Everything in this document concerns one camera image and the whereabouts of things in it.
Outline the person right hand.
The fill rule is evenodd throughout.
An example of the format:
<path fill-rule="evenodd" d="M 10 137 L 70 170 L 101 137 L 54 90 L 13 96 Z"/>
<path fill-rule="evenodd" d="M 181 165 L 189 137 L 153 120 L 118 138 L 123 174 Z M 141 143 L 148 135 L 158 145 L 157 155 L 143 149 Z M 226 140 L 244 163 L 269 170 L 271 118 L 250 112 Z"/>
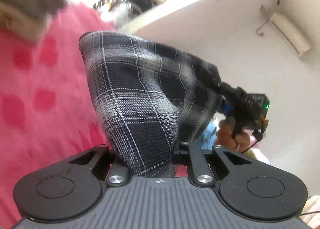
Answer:
<path fill-rule="evenodd" d="M 250 146 L 250 137 L 246 132 L 241 132 L 233 136 L 231 126 L 225 122 L 219 122 L 219 130 L 216 133 L 215 145 L 220 145 L 229 150 L 243 152 Z"/>

